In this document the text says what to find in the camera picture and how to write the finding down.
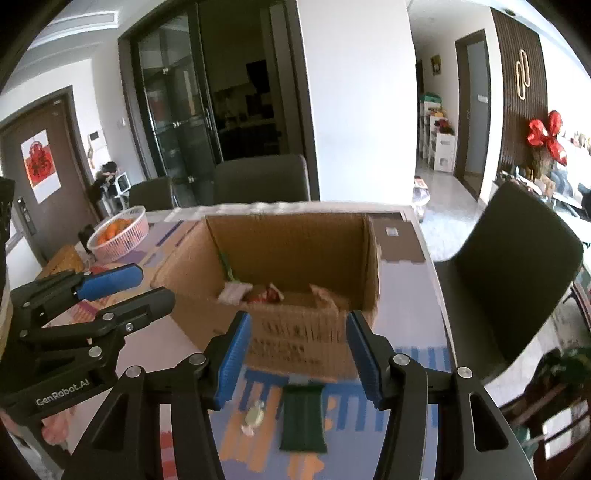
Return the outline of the person's left hand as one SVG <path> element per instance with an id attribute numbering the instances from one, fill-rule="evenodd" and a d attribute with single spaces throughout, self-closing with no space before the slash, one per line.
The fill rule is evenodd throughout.
<path id="1" fill-rule="evenodd" d="M 48 445 L 60 445 L 67 440 L 73 409 L 66 409 L 42 420 L 41 434 Z"/>

